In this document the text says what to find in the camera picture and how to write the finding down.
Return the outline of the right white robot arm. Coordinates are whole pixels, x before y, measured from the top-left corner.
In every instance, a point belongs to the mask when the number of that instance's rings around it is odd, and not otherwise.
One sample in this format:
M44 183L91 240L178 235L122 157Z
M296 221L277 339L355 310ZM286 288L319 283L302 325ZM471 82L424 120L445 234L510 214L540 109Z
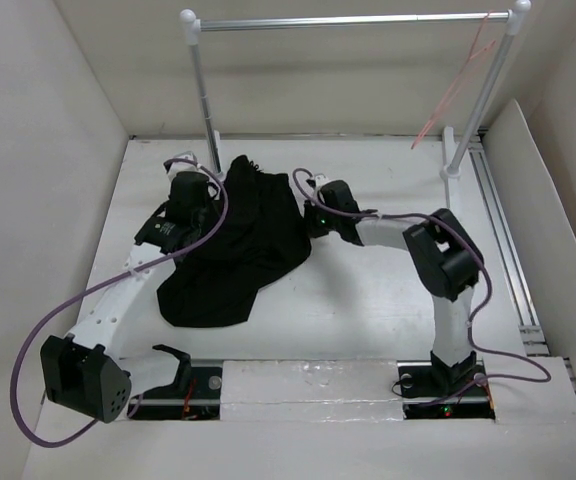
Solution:
M435 336L430 365L402 380L406 398L445 397L462 388L476 368L468 339L474 287L483 262L480 250L448 208L422 215L381 216L360 210L349 185L317 175L306 180L312 195L304 202L310 237L336 232L359 247L385 247L410 255L433 302Z

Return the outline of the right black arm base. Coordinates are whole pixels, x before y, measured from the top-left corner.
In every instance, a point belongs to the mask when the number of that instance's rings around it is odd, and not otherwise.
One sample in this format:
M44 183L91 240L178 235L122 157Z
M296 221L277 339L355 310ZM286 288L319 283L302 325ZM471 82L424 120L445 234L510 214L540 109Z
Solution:
M412 420L495 420L496 414L486 387L472 384L476 374L484 374L482 362L472 373L448 389L441 387L431 372L429 361L399 361L398 377L391 387L401 399L403 418Z

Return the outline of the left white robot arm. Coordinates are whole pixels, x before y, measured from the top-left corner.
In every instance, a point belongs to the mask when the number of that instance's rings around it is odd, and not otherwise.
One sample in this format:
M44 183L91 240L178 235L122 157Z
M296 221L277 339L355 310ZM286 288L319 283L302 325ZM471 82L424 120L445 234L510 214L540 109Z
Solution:
M116 420L131 398L160 389L180 396L190 387L191 357L163 343L127 354L132 327L159 312L157 290L175 270L180 252L207 237L219 219L216 183L197 170L178 172L168 200L135 236L124 279L63 338L49 336L40 349L47 398L96 421Z

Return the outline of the black trousers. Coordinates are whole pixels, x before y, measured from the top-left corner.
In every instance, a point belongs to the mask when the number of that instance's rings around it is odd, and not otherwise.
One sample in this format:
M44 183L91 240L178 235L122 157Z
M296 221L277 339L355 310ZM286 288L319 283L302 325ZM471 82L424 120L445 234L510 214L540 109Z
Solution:
M258 291L311 253L287 174L265 173L240 155L231 162L224 185L229 198L224 223L157 290L160 314L174 327L246 322Z

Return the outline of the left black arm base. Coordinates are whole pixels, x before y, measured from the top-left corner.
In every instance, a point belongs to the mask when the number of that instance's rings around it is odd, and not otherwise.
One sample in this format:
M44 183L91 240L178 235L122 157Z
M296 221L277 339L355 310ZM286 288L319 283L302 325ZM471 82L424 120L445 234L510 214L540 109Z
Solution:
M157 387L130 400L127 418L136 421L184 421L181 419L184 398L192 379L197 379L191 405L196 408L197 419L218 420L220 417L223 363L202 360L192 364L180 386Z

